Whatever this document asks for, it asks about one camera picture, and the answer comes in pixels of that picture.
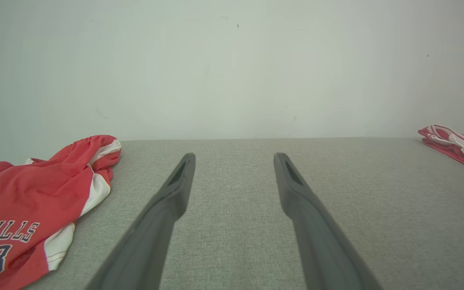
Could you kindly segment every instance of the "clothing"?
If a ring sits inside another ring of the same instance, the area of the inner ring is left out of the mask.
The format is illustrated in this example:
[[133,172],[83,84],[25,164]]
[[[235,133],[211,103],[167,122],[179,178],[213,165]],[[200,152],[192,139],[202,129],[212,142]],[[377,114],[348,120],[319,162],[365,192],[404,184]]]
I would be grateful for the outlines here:
[[446,154],[464,164],[464,135],[455,132],[451,128],[433,124],[418,130],[424,136],[425,145]]
[[110,193],[121,143],[107,135],[69,145],[50,160],[0,162],[0,288],[21,288],[56,270],[74,222]]

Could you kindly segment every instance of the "gray fabric surface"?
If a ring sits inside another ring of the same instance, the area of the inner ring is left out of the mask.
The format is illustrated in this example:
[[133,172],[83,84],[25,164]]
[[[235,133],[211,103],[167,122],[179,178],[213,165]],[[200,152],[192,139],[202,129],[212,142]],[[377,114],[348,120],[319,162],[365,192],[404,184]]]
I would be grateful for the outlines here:
[[385,289],[464,289],[464,165],[419,139],[123,141],[110,196],[77,223],[59,270],[83,288],[186,152],[197,156],[164,289],[305,288],[273,154],[285,152]]

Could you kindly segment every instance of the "folded red clothing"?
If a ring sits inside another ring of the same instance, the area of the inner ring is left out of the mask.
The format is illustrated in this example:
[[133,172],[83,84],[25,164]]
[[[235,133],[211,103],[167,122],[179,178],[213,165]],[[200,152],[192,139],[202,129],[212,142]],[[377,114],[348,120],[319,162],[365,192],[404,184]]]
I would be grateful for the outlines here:
[[77,141],[50,160],[0,162],[0,289],[17,289],[56,270],[74,222],[110,193],[121,143],[107,135]]
[[464,135],[451,128],[433,124],[418,130],[425,145],[432,147],[464,164]]

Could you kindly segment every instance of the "white wall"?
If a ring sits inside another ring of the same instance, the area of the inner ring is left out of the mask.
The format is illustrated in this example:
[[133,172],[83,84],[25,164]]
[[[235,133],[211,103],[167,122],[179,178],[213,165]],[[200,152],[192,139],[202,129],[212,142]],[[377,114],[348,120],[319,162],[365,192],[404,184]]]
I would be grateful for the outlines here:
[[464,1],[0,0],[0,160],[431,123],[464,133]]

